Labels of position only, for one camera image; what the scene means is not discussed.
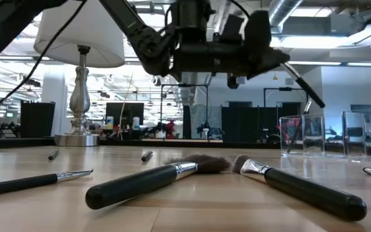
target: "dark bristles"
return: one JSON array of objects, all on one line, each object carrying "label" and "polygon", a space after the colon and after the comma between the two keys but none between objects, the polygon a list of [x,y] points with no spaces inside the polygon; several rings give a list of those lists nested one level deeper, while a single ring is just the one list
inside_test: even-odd
[{"label": "dark bristles", "polygon": [[233,164],[233,172],[240,174],[241,168],[248,159],[250,159],[250,157],[246,155],[239,155]]},{"label": "dark bristles", "polygon": [[194,162],[198,164],[197,173],[219,173],[230,168],[230,162],[224,157],[213,157],[210,155],[189,155],[186,157],[169,158],[164,164],[176,162]]}]

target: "office desk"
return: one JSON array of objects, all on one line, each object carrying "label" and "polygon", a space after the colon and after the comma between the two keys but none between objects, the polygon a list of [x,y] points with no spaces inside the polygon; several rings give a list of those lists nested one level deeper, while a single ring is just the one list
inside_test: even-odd
[{"label": "office desk", "polygon": [[[52,150],[60,154],[48,162]],[[147,150],[154,156],[140,158]],[[84,196],[94,184],[154,168],[168,157],[193,152],[245,154],[274,167],[353,193],[365,200],[368,215],[344,222],[265,184],[234,173],[193,175],[158,191],[99,210]],[[0,150],[0,181],[66,170],[91,169],[91,176],[0,195],[0,231],[371,231],[371,167],[339,159],[281,158],[279,150],[203,148],[15,148]]]}]

